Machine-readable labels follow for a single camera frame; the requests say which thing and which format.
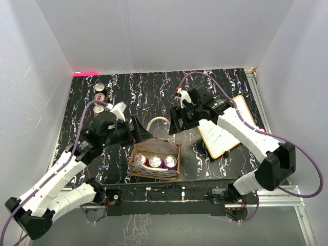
cardboard tray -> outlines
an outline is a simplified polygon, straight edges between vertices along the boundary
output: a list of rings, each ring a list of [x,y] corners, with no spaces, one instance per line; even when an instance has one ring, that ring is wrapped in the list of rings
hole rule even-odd
[[[138,153],[144,154],[148,159],[153,155],[158,155],[164,159],[168,155],[173,155],[177,159],[177,170],[163,168],[150,168],[145,165],[134,163],[134,156]],[[180,175],[181,145],[169,142],[162,138],[152,138],[145,142],[134,145],[129,161],[129,168],[132,176],[162,179],[167,181],[179,181]]]

red light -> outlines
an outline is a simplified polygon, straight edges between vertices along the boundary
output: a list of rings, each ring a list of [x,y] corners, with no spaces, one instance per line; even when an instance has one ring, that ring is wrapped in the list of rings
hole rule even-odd
[[[73,77],[82,77],[82,76],[98,76],[98,72],[89,72],[89,73],[74,73]]]

cable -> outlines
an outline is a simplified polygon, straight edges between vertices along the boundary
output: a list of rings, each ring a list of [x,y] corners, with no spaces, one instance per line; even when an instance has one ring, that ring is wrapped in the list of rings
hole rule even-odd
[[[103,204],[105,201],[106,201],[106,197],[102,200],[102,202],[100,202],[100,203],[94,203],[94,202],[92,202],[92,204],[94,204],[94,205],[100,205],[100,204]]]
[[[263,134],[263,135],[266,135],[266,136],[270,136],[270,137],[274,137],[274,138],[278,138],[278,139],[283,140],[283,141],[285,141],[285,142],[289,142],[289,143],[291,143],[291,144],[294,145],[296,148],[298,148],[298,149],[299,149],[299,150],[300,150],[300,151],[301,151],[301,152],[302,152],[302,153],[303,153],[303,154],[309,159],[309,161],[313,164],[314,168],[315,168],[315,169],[317,170],[317,172],[318,172],[318,175],[319,175],[319,182],[320,182],[320,183],[319,183],[319,187],[318,187],[317,191],[314,192],[314,193],[312,193],[312,194],[309,194],[309,195],[297,194],[297,193],[290,192],[290,191],[286,190],[285,188],[282,188],[282,187],[278,186],[279,189],[281,189],[282,191],[285,191],[286,193],[288,193],[288,194],[290,194],[290,195],[297,196],[297,197],[301,197],[301,198],[311,198],[311,197],[315,197],[315,196],[317,196],[317,195],[322,191],[322,189],[323,189],[323,175],[322,175],[322,172],[321,172],[319,166],[317,165],[317,163],[314,161],[314,159],[310,156],[310,154],[309,154],[305,149],[303,149],[303,148],[302,148],[301,146],[299,146],[298,144],[296,144],[296,143],[294,143],[294,142],[292,142],[292,141],[290,141],[290,140],[288,140],[288,139],[286,139],[286,138],[284,138],[284,137],[280,137],[280,136],[278,136],[278,135],[275,135],[275,134],[272,134],[272,133],[268,133],[268,132],[262,132],[262,131],[260,131],[260,130],[258,130],[258,129],[256,129],[256,128],[252,127],[252,126],[251,126],[250,124],[248,124],[246,121],[244,121],[244,119],[242,118],[242,116],[241,116],[239,110],[237,110],[238,107],[237,107],[237,104],[236,104],[236,102],[234,101],[234,99],[232,99],[231,97],[229,97],[229,96],[226,94],[226,92],[224,91],[224,89],[219,85],[219,83],[218,83],[213,77],[209,76],[208,74],[205,74],[205,73],[202,73],[202,72],[197,72],[197,71],[190,72],[190,73],[188,73],[186,76],[183,77],[183,79],[181,80],[181,82],[180,82],[180,84],[179,84],[178,87],[181,88],[181,85],[182,85],[182,83],[185,81],[185,79],[186,79],[189,75],[192,75],[192,74],[201,74],[201,75],[206,76],[207,78],[209,78],[212,82],[214,82],[214,83],[217,85],[217,87],[220,89],[220,91],[223,93],[223,95],[224,95],[228,100],[230,100],[230,101],[233,103],[234,108],[235,108],[235,110],[236,110],[236,113],[237,113],[239,119],[244,123],[245,126],[247,126],[248,128],[250,128],[251,130],[255,130],[255,132],[257,132],[257,133],[260,133],[260,134]]]
[[[229,214],[232,218],[234,218],[236,221],[238,221],[238,219],[236,219],[236,217],[233,216],[232,214],[230,214],[230,213],[228,213],[228,212],[226,212],[226,214]]]
[[[19,237],[19,239],[21,239],[21,238],[22,238],[22,236],[23,236],[23,232],[24,232],[24,230],[22,229],[22,233],[20,234],[20,237]]]
[[[233,222],[236,222],[236,223],[244,223],[244,222],[250,221],[252,218],[254,218],[254,216],[256,215],[256,213],[258,211],[258,208],[260,206],[260,199],[258,197],[257,192],[254,192],[254,196],[256,196],[256,207],[255,207],[254,213],[249,218],[246,218],[245,220],[237,220],[236,218],[234,218],[236,220],[235,221],[232,220]],[[219,220],[224,220],[224,221],[230,222],[230,220],[227,220],[225,218],[212,217],[212,216],[211,216],[211,218],[219,219]]]
[[[89,216],[89,214],[84,210],[84,208],[83,208],[82,206],[80,206],[80,209],[81,209],[81,211],[84,213],[84,215],[86,216],[86,218],[87,218],[90,222],[92,222],[92,223],[96,223],[96,221],[95,221],[93,218],[91,218],[91,217]]]
[[[96,221],[96,223],[98,223],[101,219],[104,219],[106,217],[106,215],[104,215],[103,217],[100,217],[97,221]]]
[[[74,143],[74,146],[73,146],[71,155],[68,158],[68,160],[60,168],[58,168],[58,170],[56,170],[56,172],[60,172],[72,160],[72,158],[74,156],[74,153],[75,153],[75,150],[77,148],[77,142],[78,142],[78,139],[79,139],[80,134],[81,134],[81,131],[82,131],[83,121],[84,121],[84,118],[86,117],[87,110],[94,103],[102,104],[104,106],[107,105],[107,103],[104,103],[102,101],[97,101],[97,100],[93,100],[93,101],[89,102],[86,105],[86,107],[83,110],[82,116],[81,116],[81,121],[80,121],[79,126],[78,126],[77,135],[76,135],[76,139],[75,139],[75,143]],[[55,176],[54,173],[51,174],[42,184],[40,184],[39,188],[41,189],[43,186],[45,186],[46,183],[48,183],[54,176]],[[3,246],[4,245],[5,233],[6,233],[6,230],[8,228],[8,225],[9,225],[10,221],[12,220],[12,218],[15,216],[15,214],[18,212],[18,210],[21,209],[21,207],[24,206],[24,204],[27,203],[27,201],[30,200],[38,191],[39,191],[39,189],[35,189],[24,201],[21,201],[20,204],[17,206],[17,208],[10,214],[10,216],[7,219],[5,225],[4,225],[3,229],[2,229],[2,232],[1,232],[0,246]]]
[[[166,119],[165,117],[155,117],[148,123],[147,131],[149,131],[150,126],[152,125],[152,123],[154,123],[154,121],[159,120],[159,119],[162,119],[162,120],[166,121],[168,124],[171,124],[170,121],[168,119]]]
[[[248,198],[246,198],[242,201],[242,205],[241,205],[240,209],[244,209],[246,207],[247,201],[248,201]]]
[[[14,244],[14,246],[19,246],[19,244],[25,239],[27,238],[28,234],[25,234],[24,237],[22,237],[17,243]]]

can lid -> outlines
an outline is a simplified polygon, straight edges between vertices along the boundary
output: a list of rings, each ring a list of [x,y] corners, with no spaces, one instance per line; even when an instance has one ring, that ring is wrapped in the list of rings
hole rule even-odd
[[[146,156],[144,154],[136,154],[134,156],[134,162],[138,163],[138,164],[145,164],[146,163]]]
[[[98,101],[104,101],[104,100],[105,100],[105,95],[102,94],[102,93],[97,93],[97,94],[94,96],[94,99],[95,99],[95,100],[98,100]]]
[[[99,114],[103,111],[105,111],[105,107],[103,105],[96,105],[93,108],[93,112],[95,112],[96,114]]]
[[[98,83],[94,86],[95,91],[102,91],[105,89],[105,85],[103,83]]]
[[[158,168],[158,167],[160,167],[161,164],[162,164],[162,159],[159,156],[154,155],[154,156],[150,157],[149,165],[152,168]]]
[[[177,159],[176,159],[174,156],[169,155],[169,156],[165,157],[165,159],[164,159],[164,164],[165,164],[165,166],[167,166],[168,168],[173,168],[173,167],[175,167],[176,164],[177,164]]]

soda can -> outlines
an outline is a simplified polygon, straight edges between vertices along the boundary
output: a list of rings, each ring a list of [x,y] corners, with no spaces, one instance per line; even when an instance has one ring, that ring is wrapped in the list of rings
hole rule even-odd
[[[136,154],[133,158],[134,163],[138,163],[138,164],[143,164],[145,166],[148,165],[148,158],[144,155],[144,154]]]
[[[97,116],[99,115],[101,112],[104,112],[106,111],[106,108],[103,106],[103,105],[96,105],[94,106],[93,108],[93,113],[94,113],[94,116]]]
[[[151,168],[162,168],[163,167],[162,158],[160,158],[157,155],[154,155],[154,156],[150,157],[149,166]]]
[[[102,101],[104,103],[107,103],[106,102],[106,98],[105,98],[105,95],[103,95],[102,93],[98,93],[94,96],[94,99],[97,100],[97,101]]]
[[[106,90],[106,86],[103,83],[95,84],[94,90],[95,90],[96,93],[102,93],[103,95],[105,95],[105,99],[108,102],[109,95],[108,95],[108,92]]]
[[[168,155],[163,160],[163,168],[167,168],[169,170],[177,170],[178,168],[178,161],[173,155]]]

